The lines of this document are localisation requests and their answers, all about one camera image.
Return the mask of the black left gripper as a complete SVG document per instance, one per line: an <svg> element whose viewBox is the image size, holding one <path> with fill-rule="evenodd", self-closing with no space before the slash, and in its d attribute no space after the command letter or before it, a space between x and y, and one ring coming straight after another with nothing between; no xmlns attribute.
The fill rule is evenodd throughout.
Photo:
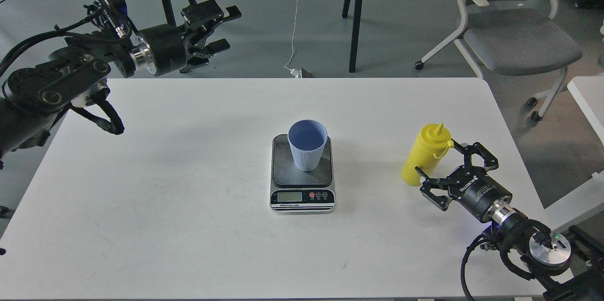
<svg viewBox="0 0 604 301"><path fill-rule="evenodd" d="M136 70L145 69L153 76L172 71L189 73L209 64L218 52L226 51L230 44L220 39L209 44L206 40L223 22L242 16L237 6L226 8L226 13L215 0L191 4L181 11L183 29L162 24L135 33L138 45L132 50Z"/></svg>

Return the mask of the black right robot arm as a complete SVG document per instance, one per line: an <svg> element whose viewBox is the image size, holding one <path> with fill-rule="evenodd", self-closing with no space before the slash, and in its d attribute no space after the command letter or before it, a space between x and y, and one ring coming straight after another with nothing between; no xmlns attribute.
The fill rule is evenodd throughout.
<svg viewBox="0 0 604 301"><path fill-rule="evenodd" d="M467 247L460 267L466 299L472 295L465 268L477 248L496 250L509 271L522 279L537 280L546 301L601 301L604 298L603 245L570 226L564 232L551 230L511 206L512 194L496 182L489 171L498 160L481 143L454 143L464 163L445 178L431 178L416 167L420 192L440 210L459 202L479 222L489 226Z"/></svg>

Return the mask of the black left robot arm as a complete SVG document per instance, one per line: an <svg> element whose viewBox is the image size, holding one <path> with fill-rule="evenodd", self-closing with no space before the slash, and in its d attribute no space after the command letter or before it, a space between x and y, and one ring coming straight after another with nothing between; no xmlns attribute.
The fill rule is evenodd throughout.
<svg viewBox="0 0 604 301"><path fill-rule="evenodd" d="M1 155L43 146L52 127L67 113L77 114L104 131L119 135L125 127L107 101L110 64L123 77L146 69L153 76L187 73L205 66L229 48L225 39L207 43L221 23L240 18L236 6L221 9L215 0L184 8L183 25L162 24L138 30L125 0L95 0L87 15L73 25L27 38L9 50L1 72L26 50L42 41L63 37L66 47L49 60L11 73L1 86Z"/></svg>

